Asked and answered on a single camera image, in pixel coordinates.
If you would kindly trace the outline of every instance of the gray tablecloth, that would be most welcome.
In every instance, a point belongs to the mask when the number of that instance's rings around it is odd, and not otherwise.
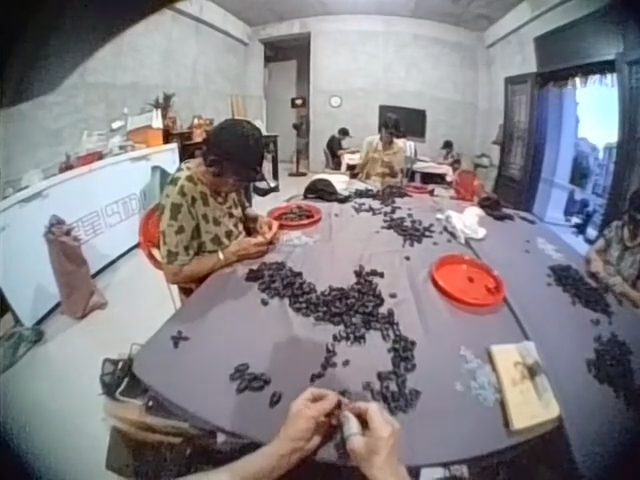
[[[473,249],[505,280],[509,303],[524,330],[536,343],[549,381],[562,409],[563,421],[579,468],[589,478],[606,476],[620,448],[637,434],[637,418],[613,392],[588,373],[585,360],[594,356],[594,337],[614,331],[634,350],[636,383],[640,382],[640,315],[615,301],[613,324],[577,305],[557,287],[548,287],[548,267],[570,263],[584,270],[585,261],[542,224],[497,222],[483,218],[488,236]],[[554,259],[538,246],[539,239],[557,247],[565,258]],[[591,324],[594,317],[600,326]]]
[[[412,208],[417,218],[435,221],[428,197],[399,202]],[[319,288],[348,285],[359,264],[386,273],[379,284],[386,305],[396,311],[404,332],[416,339],[418,369],[409,385],[422,391],[418,408],[400,415],[402,460],[412,466],[469,459],[514,445],[541,432],[512,435],[504,427],[499,403],[482,405],[469,393],[455,388],[463,381],[461,346],[488,361],[487,347],[520,342],[524,335],[506,307],[477,315],[445,300],[433,287],[430,267],[445,253],[471,254],[466,247],[447,243],[444,235],[415,248],[402,248],[395,233],[380,230],[381,216],[356,215],[351,205],[322,205],[323,221],[305,230],[318,242],[299,248],[278,246],[264,260],[286,260]],[[264,307],[255,284],[243,275],[251,264],[237,265],[213,275],[188,302],[147,342],[135,358],[134,371],[173,407],[199,424],[270,440],[283,422],[288,404],[309,384],[324,357],[325,343],[335,332],[331,326],[313,325],[293,314],[284,302],[272,300]],[[388,294],[397,293],[396,299]],[[191,337],[174,349],[171,335],[180,329]],[[338,361],[351,360],[347,368],[330,370],[318,386],[360,390],[375,372],[390,368],[386,345],[370,334],[366,346],[338,347]],[[252,371],[273,378],[262,393],[237,396],[228,376],[240,362]],[[283,391],[282,403],[270,410],[269,396]],[[334,461],[332,449],[320,458]]]

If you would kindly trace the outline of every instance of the white plastic bag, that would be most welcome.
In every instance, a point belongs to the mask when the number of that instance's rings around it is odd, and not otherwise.
[[[482,240],[487,235],[487,230],[479,224],[480,217],[484,215],[479,207],[467,207],[462,213],[447,210],[438,214],[436,218],[456,236],[458,242],[464,244],[467,238]]]

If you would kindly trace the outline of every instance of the sky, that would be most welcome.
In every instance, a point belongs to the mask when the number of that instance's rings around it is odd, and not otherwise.
[[[617,85],[589,85],[576,90],[578,100],[578,137],[602,147],[618,141]]]

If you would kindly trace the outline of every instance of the ceiling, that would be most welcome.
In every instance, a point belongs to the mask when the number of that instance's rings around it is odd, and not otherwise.
[[[249,26],[319,15],[390,15],[485,31],[523,0],[211,0]]]

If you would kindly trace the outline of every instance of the wall clock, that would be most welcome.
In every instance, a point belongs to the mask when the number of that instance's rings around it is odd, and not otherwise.
[[[342,105],[342,97],[338,96],[338,95],[331,95],[329,97],[329,105],[332,108],[338,108]]]

